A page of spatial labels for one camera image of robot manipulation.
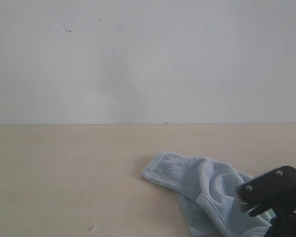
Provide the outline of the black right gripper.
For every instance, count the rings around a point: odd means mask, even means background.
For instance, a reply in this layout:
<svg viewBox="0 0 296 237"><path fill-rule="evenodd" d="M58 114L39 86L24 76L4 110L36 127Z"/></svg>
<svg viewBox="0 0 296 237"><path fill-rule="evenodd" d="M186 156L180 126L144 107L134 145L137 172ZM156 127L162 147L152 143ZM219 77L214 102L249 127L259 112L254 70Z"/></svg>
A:
<svg viewBox="0 0 296 237"><path fill-rule="evenodd" d="M281 166L243 183L235 201L251 217L273 210L267 237L296 237L296 168Z"/></svg>

